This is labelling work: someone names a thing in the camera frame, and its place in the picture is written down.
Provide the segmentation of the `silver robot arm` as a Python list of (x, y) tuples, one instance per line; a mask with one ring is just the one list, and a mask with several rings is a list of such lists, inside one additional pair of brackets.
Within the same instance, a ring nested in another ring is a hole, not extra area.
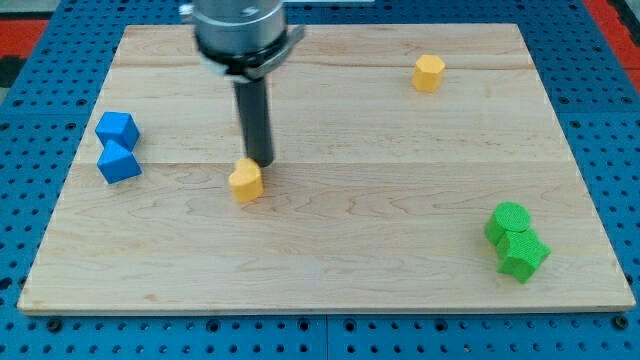
[(179, 15), (194, 25), (203, 63), (233, 83), (246, 156), (271, 165), (267, 75), (287, 60), (305, 27), (288, 26), (282, 0), (192, 0)]

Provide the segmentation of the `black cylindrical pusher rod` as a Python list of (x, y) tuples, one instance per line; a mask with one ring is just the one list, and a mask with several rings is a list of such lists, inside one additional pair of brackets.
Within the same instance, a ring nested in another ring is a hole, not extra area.
[(274, 160), (274, 148), (265, 79), (234, 82), (233, 87), (245, 154), (260, 167), (267, 167)]

